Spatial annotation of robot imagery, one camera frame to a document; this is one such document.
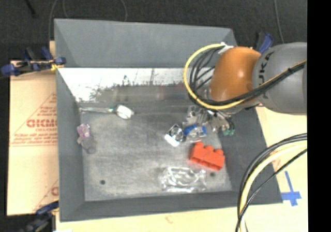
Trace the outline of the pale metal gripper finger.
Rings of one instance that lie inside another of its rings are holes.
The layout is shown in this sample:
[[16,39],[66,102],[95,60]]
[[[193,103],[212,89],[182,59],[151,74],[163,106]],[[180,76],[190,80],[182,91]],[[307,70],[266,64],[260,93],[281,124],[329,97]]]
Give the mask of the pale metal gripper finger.
[[164,135],[165,141],[173,147],[179,146],[184,138],[184,131],[178,124],[174,124]]

